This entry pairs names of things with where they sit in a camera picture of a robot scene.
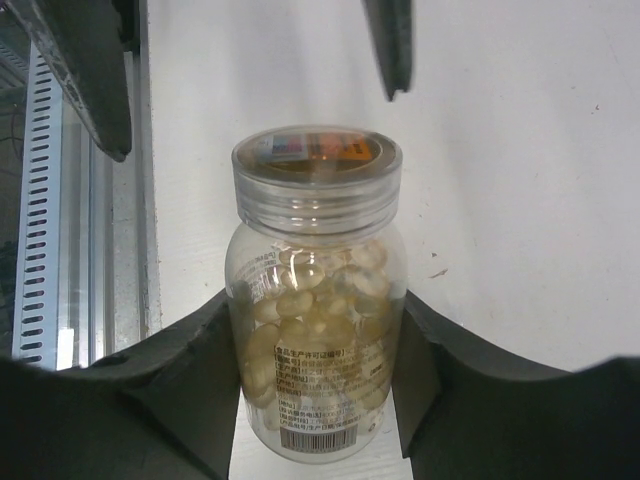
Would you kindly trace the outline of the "orange bottle cap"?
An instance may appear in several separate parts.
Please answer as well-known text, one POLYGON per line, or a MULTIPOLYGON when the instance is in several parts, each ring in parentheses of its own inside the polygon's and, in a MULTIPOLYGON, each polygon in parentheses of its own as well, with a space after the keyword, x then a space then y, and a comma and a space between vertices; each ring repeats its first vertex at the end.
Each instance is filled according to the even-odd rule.
POLYGON ((240 219, 272 237, 364 237, 398 209, 403 153, 377 132, 280 127, 241 141, 231 160, 240 219))

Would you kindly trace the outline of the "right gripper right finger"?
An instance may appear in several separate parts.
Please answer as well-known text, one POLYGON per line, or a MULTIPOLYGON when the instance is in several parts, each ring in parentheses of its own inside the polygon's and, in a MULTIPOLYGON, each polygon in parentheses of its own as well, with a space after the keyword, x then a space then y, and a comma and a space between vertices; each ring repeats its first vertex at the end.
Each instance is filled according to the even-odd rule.
POLYGON ((569 373, 510 353, 408 294, 397 425, 416 479, 635 479, 639 361, 569 373))

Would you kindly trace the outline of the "clear pill bottle yellow pills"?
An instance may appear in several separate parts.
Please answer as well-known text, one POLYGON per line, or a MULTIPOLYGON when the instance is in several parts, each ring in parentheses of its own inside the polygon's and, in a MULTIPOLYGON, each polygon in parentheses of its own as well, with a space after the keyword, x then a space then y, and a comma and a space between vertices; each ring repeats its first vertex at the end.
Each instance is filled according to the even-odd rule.
POLYGON ((230 240, 226 294, 248 420, 286 459, 345 459, 381 426, 408 286, 394 219, 364 237, 307 240, 240 219, 230 240))

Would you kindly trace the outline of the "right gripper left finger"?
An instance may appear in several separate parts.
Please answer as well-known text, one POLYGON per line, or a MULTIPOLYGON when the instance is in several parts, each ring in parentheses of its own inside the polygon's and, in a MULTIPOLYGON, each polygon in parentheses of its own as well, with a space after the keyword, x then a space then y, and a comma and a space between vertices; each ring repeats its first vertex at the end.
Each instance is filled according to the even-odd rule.
POLYGON ((87 368, 1 362, 5 479, 225 479, 239 399, 227 297, 87 368))

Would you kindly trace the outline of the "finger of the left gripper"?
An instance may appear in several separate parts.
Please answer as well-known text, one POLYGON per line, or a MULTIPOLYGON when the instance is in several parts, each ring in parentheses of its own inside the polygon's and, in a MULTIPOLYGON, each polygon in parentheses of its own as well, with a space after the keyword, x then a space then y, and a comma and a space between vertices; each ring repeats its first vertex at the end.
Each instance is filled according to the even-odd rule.
POLYGON ((16 0, 7 3, 102 152, 132 150, 124 53, 140 44, 140 3, 16 0))
POLYGON ((411 89, 413 75, 412 0, 364 0, 369 33, 386 98, 411 89))

